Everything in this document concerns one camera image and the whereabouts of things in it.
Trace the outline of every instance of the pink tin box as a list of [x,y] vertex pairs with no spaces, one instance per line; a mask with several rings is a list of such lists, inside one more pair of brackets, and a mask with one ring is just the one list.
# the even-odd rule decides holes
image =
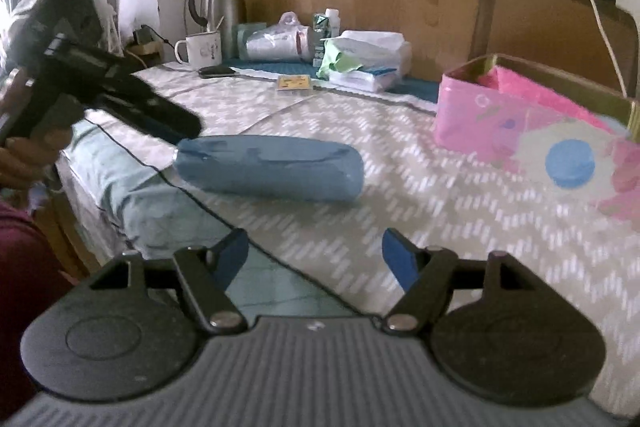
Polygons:
[[[630,139],[584,111],[572,118],[477,82],[501,66],[552,88],[592,115],[626,127]],[[564,71],[504,55],[476,58],[445,73],[440,84],[436,143],[516,172],[630,220],[640,232],[640,108],[635,100]]]

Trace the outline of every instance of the gray plastic base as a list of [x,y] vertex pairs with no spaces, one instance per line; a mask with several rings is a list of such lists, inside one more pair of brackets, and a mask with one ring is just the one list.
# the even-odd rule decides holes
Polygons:
[[413,338],[368,318],[265,317],[215,337],[168,386],[114,404],[41,393],[7,426],[29,427],[617,427],[585,398],[515,409],[470,395]]

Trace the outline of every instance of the bed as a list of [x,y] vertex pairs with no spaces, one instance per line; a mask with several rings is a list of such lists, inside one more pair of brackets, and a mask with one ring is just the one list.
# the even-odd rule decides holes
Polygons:
[[[351,144],[364,159],[365,188],[352,205],[207,194],[177,176],[174,148],[92,112],[76,125],[58,170],[102,263],[126,248],[164,257],[185,245],[210,245],[230,223],[255,242],[228,291],[249,317],[385,314],[402,294],[382,260],[387,227],[420,246],[441,245],[467,259],[507,250],[604,334],[607,362],[592,399],[615,414],[636,412],[640,237],[627,223],[569,197],[559,200],[473,156],[437,148],[435,107],[412,96],[319,89],[311,97],[282,98],[268,78],[203,80],[176,64],[140,76],[197,111],[204,135],[275,134]],[[475,298],[477,292],[456,293],[452,306]]]

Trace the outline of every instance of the smartphone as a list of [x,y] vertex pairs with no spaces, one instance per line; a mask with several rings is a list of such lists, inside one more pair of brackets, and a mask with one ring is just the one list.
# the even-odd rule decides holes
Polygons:
[[226,66],[206,66],[198,70],[200,78],[216,78],[219,76],[236,76],[236,72]]

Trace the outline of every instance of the mug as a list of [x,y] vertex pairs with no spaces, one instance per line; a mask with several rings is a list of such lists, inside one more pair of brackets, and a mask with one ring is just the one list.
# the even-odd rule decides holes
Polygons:
[[[187,46],[188,62],[178,55],[178,46],[185,43]],[[182,41],[177,41],[174,46],[175,59],[181,64],[187,64],[194,70],[206,66],[219,66],[222,63],[222,51],[220,49],[220,33],[206,32],[189,35]]]

